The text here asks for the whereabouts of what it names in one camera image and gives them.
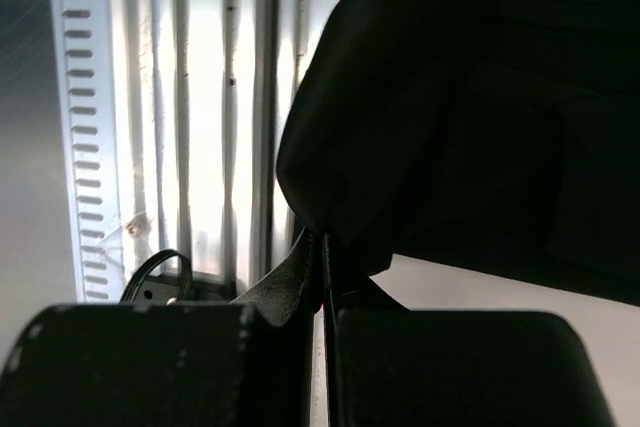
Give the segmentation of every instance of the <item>slotted hole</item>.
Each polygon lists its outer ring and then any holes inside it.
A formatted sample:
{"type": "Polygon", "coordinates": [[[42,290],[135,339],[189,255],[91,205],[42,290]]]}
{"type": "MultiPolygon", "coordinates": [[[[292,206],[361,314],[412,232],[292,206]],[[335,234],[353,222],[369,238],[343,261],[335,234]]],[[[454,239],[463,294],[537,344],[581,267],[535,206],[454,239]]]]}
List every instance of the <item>slotted hole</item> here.
{"type": "Polygon", "coordinates": [[[92,212],[80,212],[78,214],[82,220],[91,220],[93,222],[102,222],[104,220],[104,216],[100,214],[94,214],[92,212]]]}
{"type": "Polygon", "coordinates": [[[90,10],[65,10],[62,13],[63,17],[66,17],[67,19],[88,19],[89,17],[91,17],[91,11],[90,10]]]}
{"type": "Polygon", "coordinates": [[[91,260],[86,260],[82,262],[82,265],[84,265],[88,269],[107,270],[107,265],[103,264],[102,262],[93,262],[91,260]]]}
{"type": "Polygon", "coordinates": [[[103,292],[96,292],[95,290],[86,290],[85,295],[92,299],[109,300],[109,296],[103,292]]]}
{"type": "Polygon", "coordinates": [[[80,250],[86,254],[97,254],[104,255],[105,251],[101,247],[96,247],[95,245],[83,245],[80,247],[80,250]]]}
{"type": "Polygon", "coordinates": [[[96,144],[75,144],[73,146],[73,150],[76,152],[87,152],[90,154],[95,154],[100,151],[100,147],[96,144]]]}
{"type": "Polygon", "coordinates": [[[70,39],[90,39],[90,30],[67,30],[64,35],[70,39]]]}
{"type": "Polygon", "coordinates": [[[87,282],[91,282],[92,284],[99,285],[107,285],[109,283],[109,281],[104,277],[97,277],[95,275],[85,275],[84,280],[87,282]]]}
{"type": "Polygon", "coordinates": [[[98,109],[95,107],[71,107],[71,113],[76,115],[94,116],[98,113],[98,109]]]}
{"type": "Polygon", "coordinates": [[[95,89],[73,88],[69,89],[69,93],[78,97],[94,97],[96,95],[95,89]]]}
{"type": "Polygon", "coordinates": [[[100,232],[99,230],[82,229],[80,235],[88,237],[89,239],[104,239],[104,232],[100,232]]]}
{"type": "Polygon", "coordinates": [[[93,51],[89,49],[71,49],[67,50],[67,55],[73,59],[90,59],[93,57],[93,51]]]}
{"type": "Polygon", "coordinates": [[[80,187],[89,187],[91,189],[99,189],[100,187],[102,187],[102,183],[99,180],[93,179],[78,179],[76,183],[80,187]]]}
{"type": "Polygon", "coordinates": [[[76,125],[71,130],[73,130],[76,134],[83,134],[83,135],[98,134],[98,129],[96,127],[88,127],[86,125],[76,125]]]}
{"type": "Polygon", "coordinates": [[[81,195],[78,197],[78,202],[89,205],[102,205],[102,199],[100,197],[91,197],[90,195],[81,195]]]}
{"type": "Polygon", "coordinates": [[[71,77],[79,77],[81,79],[90,79],[95,75],[92,69],[71,69],[68,73],[71,77]]]}
{"type": "Polygon", "coordinates": [[[98,162],[86,162],[79,160],[75,163],[76,168],[84,170],[100,170],[100,164],[98,162]]]}

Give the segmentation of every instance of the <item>black cable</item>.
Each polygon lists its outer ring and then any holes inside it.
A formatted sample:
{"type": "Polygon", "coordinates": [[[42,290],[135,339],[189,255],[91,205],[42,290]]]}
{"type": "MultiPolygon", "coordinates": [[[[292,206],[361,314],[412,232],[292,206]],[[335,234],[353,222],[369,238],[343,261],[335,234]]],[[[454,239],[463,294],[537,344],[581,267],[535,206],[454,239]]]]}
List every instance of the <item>black cable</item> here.
{"type": "Polygon", "coordinates": [[[180,258],[180,290],[176,297],[177,301],[187,300],[189,292],[191,291],[191,285],[193,284],[193,270],[191,269],[191,261],[175,250],[167,249],[161,250],[157,254],[149,257],[131,276],[131,280],[127,284],[120,298],[120,302],[133,302],[142,287],[144,280],[147,276],[153,272],[163,262],[166,262],[172,257],[180,258]]]}

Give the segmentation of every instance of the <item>folded black garment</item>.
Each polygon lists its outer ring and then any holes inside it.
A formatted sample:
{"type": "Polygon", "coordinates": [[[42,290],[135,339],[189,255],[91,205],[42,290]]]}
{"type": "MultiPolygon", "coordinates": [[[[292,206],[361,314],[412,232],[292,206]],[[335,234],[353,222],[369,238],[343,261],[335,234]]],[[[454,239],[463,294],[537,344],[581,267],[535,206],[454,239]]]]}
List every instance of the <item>folded black garment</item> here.
{"type": "Polygon", "coordinates": [[[372,271],[398,252],[640,305],[640,0],[342,0],[277,170],[372,271]]]}

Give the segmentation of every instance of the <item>black fabric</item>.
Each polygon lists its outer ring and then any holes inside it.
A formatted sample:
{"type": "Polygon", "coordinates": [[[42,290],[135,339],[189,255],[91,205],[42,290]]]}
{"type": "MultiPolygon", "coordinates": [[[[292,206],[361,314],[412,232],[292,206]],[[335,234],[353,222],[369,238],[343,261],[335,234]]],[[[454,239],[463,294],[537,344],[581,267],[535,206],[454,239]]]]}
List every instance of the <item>black fabric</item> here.
{"type": "Polygon", "coordinates": [[[336,345],[344,427],[615,425],[550,314],[346,310],[336,345]]]}
{"type": "Polygon", "coordinates": [[[278,178],[372,257],[640,305],[639,76],[640,0],[342,0],[278,178]]]}

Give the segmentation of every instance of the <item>perforated metal plate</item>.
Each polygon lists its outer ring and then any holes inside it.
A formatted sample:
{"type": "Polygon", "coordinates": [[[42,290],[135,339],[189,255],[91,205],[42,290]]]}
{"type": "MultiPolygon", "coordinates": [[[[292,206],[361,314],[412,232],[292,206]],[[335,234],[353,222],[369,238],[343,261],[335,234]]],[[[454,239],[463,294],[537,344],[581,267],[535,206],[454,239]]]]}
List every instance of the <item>perforated metal plate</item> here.
{"type": "Polygon", "coordinates": [[[52,0],[80,300],[163,248],[239,293],[286,256],[274,157],[336,1],[52,0]]]}

